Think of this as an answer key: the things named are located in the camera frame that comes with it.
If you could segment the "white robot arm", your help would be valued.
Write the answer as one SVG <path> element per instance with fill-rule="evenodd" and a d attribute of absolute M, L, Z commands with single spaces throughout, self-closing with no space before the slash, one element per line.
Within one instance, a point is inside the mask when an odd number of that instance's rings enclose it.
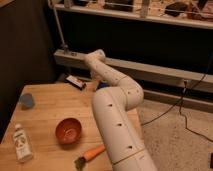
<path fill-rule="evenodd" d="M 92 111 L 113 171 L 158 171 L 127 112 L 144 98 L 142 87 L 128 75 L 108 66 L 98 49 L 85 55 L 89 69 L 109 86 L 97 90 Z"/>

